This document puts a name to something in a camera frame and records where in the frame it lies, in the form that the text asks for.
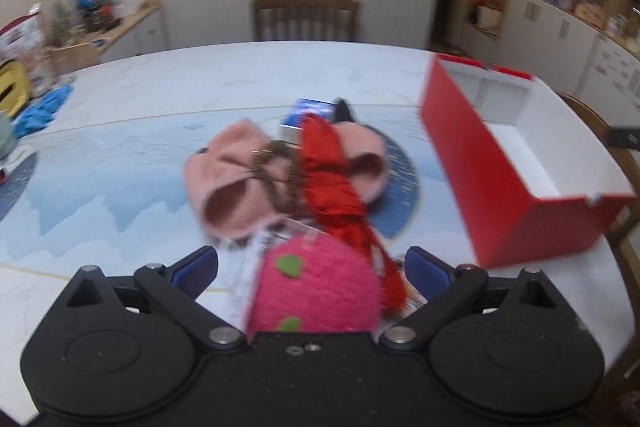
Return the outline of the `pink fleece hat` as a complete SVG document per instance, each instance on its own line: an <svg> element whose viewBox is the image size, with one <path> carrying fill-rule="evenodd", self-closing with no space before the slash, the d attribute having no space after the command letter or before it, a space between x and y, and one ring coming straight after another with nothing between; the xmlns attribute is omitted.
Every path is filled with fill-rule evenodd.
<svg viewBox="0 0 640 427"><path fill-rule="evenodd" d="M347 161L347 176L363 204L385 190L390 169L386 144L368 127L334 124ZM203 230L217 239L246 239L303 210L297 150L273 140L258 124L230 124L183 167L190 204Z"/></svg>

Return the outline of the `pink strawberry plush ball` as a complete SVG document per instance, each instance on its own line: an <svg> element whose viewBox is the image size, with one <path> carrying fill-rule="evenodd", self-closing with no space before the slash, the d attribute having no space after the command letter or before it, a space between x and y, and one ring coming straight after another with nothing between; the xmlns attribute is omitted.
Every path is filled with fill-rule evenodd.
<svg viewBox="0 0 640 427"><path fill-rule="evenodd" d="M307 233L267 249L246 328L252 334L372 332L382 311L369 262L336 237Z"/></svg>

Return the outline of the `red white storage box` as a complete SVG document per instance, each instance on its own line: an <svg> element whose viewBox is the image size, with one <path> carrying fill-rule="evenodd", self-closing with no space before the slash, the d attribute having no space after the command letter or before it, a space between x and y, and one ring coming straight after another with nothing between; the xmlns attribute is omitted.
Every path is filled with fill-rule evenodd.
<svg viewBox="0 0 640 427"><path fill-rule="evenodd" d="M537 77L436 53L419 112L483 268L586 251L612 219L579 182L579 131Z"/></svg>

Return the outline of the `red cloth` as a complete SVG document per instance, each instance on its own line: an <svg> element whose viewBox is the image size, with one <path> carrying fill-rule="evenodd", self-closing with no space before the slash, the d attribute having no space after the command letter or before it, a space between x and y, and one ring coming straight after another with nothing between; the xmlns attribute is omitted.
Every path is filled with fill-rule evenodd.
<svg viewBox="0 0 640 427"><path fill-rule="evenodd" d="M400 311L407 299L405 283L371 228L367 209L348 179L347 161L337 132L318 115L303 119L300 163L304 199L314 220L324 231L358 251L367 262L382 262L378 280L384 310Z"/></svg>

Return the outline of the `blue illustrated table mat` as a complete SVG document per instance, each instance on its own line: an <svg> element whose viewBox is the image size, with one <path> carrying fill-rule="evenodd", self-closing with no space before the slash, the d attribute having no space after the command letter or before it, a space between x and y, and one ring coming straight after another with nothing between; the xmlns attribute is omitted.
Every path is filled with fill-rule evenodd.
<svg viewBox="0 0 640 427"><path fill-rule="evenodd" d="M392 171L371 221L388 252L419 245L446 256L461 242L442 168L410 106L357 105L356 121L382 132ZM284 110L203 112L97 124L34 136L36 165L1 221L1 263L70 277L96 263L122 273L172 261L207 242L183 181L188 157L247 118L278 134Z"/></svg>

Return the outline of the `near wooden chair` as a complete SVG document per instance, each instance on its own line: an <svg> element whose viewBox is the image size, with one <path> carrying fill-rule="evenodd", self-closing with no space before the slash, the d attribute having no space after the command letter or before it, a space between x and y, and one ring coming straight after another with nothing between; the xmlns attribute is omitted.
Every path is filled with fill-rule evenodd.
<svg viewBox="0 0 640 427"><path fill-rule="evenodd" d="M585 170L578 181L585 182L589 204L612 219L605 238L615 251L639 224L639 161L634 157L639 126L612 126L573 95L558 95L594 135L587 139L585 131L578 132L580 167Z"/></svg>

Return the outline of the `wooden chair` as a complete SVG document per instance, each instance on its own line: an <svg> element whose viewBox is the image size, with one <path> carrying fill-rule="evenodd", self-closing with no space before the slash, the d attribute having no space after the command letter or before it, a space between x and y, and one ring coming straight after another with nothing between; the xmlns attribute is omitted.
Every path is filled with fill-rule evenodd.
<svg viewBox="0 0 640 427"><path fill-rule="evenodd" d="M252 0L255 41L358 40L359 0Z"/></svg>
<svg viewBox="0 0 640 427"><path fill-rule="evenodd" d="M578 181L585 182L589 204L612 219L605 238L615 251L639 224L639 161L634 157L639 126L612 126L573 95L558 95L594 135L587 139L585 131L578 132L580 167L585 170Z"/></svg>

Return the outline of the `blue cloth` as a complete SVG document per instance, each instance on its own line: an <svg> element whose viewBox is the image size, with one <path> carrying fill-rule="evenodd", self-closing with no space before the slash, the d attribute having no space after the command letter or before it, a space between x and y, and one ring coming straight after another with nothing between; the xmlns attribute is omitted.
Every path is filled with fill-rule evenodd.
<svg viewBox="0 0 640 427"><path fill-rule="evenodd" d="M24 109L12 124L15 138L22 139L26 135L46 129L73 91L74 87L71 84L66 84L66 86L49 91L34 104Z"/></svg>

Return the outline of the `low wooden sideboard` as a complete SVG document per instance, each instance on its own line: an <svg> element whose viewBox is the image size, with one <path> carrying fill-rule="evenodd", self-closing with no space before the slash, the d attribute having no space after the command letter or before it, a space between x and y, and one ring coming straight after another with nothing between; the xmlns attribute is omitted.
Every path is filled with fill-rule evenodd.
<svg viewBox="0 0 640 427"><path fill-rule="evenodd" d="M86 35L80 43L49 48L55 72L71 72L107 62L167 51L169 37L160 0L143 0L140 10L109 31Z"/></svg>

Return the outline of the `far wooden chair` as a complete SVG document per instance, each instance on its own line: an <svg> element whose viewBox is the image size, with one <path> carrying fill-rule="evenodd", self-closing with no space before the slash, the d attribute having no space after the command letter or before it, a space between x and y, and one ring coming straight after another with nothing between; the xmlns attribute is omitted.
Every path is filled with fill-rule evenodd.
<svg viewBox="0 0 640 427"><path fill-rule="evenodd" d="M255 41L358 40L359 0L252 0Z"/></svg>

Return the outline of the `white cabinet unit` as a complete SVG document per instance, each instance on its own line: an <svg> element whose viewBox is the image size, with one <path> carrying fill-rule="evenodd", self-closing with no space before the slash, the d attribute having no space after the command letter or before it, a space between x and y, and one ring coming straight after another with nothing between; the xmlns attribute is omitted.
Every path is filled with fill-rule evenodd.
<svg viewBox="0 0 640 427"><path fill-rule="evenodd" d="M639 122L639 0L506 0L495 61L612 126Z"/></svg>

